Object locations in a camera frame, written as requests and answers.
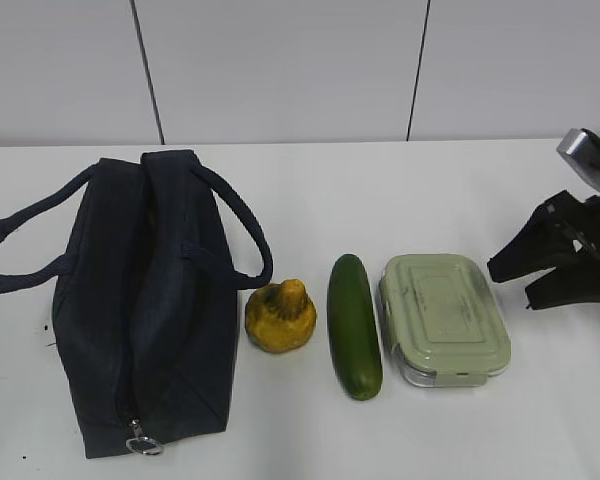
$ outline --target white wall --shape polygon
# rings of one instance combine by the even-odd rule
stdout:
[[[600,0],[432,0],[411,139],[600,133]]]
[[[137,0],[167,143],[404,140],[426,0]]]
[[[136,0],[167,143],[404,140],[427,0]],[[600,0],[431,0],[411,139],[600,133]],[[159,142],[129,0],[0,0],[0,146]]]
[[[127,1],[0,0],[0,146],[157,142]]]

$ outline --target panel seam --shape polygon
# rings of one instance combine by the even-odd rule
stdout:
[[[147,51],[144,48],[144,39],[142,37],[142,30],[140,29],[140,19],[138,18],[138,9],[136,8],[135,0],[129,0],[131,4],[131,14],[133,15],[133,24],[135,25],[136,35],[138,37],[138,47],[140,48],[140,55],[142,56],[142,65],[144,67],[144,74],[147,80],[147,87],[149,88],[149,96],[151,97],[151,106],[153,108],[153,117],[156,122],[158,129],[158,136],[160,137],[160,144],[164,145],[164,132],[162,130],[162,121],[160,120],[160,111],[158,110],[158,102],[156,101],[156,92],[153,88],[153,80],[151,79],[151,70],[149,69],[149,60],[147,58]]]
[[[411,137],[411,126],[413,124],[413,111],[416,106],[416,96],[418,93],[418,82],[420,81],[420,68],[422,67],[422,54],[424,52],[424,42],[427,37],[427,25],[429,24],[429,12],[431,11],[431,0],[427,0],[427,9],[424,14],[424,25],[422,27],[422,38],[420,39],[420,52],[418,53],[418,67],[416,69],[416,80],[413,84],[413,96],[411,97],[411,110],[409,111],[409,124],[407,126],[407,138]]]

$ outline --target lunch bag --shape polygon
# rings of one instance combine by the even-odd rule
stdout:
[[[0,220],[0,243],[86,186],[66,252],[0,293],[57,276],[52,319],[87,458],[137,452],[227,427],[239,332],[237,291],[267,284],[258,221],[193,151],[101,159],[57,193]],[[263,259],[235,271],[212,192]]]

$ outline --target green cucumber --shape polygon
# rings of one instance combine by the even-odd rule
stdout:
[[[327,325],[333,367],[355,400],[375,397],[382,386],[382,362],[369,279],[358,257],[340,257],[331,271]]]

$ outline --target food container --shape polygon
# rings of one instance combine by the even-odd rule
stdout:
[[[478,266],[461,255],[402,255],[380,281],[393,361],[420,387],[483,385],[511,343]]]

